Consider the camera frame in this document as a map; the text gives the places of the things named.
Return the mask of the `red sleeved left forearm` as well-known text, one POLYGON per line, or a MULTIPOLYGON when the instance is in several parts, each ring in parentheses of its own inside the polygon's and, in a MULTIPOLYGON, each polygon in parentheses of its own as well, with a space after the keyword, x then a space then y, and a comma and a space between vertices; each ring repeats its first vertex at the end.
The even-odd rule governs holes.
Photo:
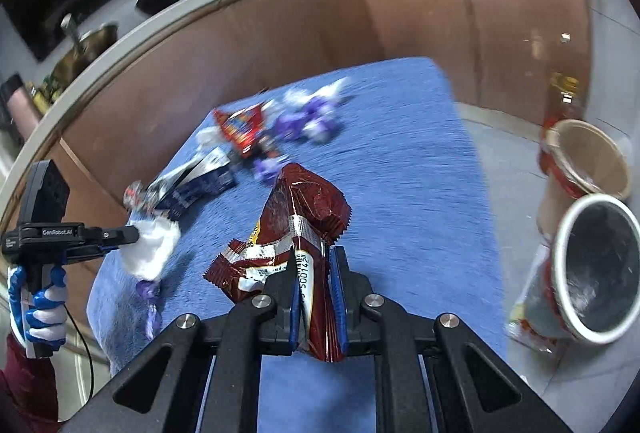
POLYGON ((1 431, 58 432, 58 391, 49 358, 28 358, 12 333, 1 370, 1 431))

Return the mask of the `blue white gloved left hand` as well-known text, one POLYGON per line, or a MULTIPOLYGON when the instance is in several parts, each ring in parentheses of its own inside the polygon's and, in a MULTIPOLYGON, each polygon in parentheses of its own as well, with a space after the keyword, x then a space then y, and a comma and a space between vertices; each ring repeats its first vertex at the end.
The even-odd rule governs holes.
POLYGON ((60 265, 46 271, 49 281, 27 300, 25 269, 8 270, 11 330, 30 359, 50 357, 66 342, 66 271, 60 265))

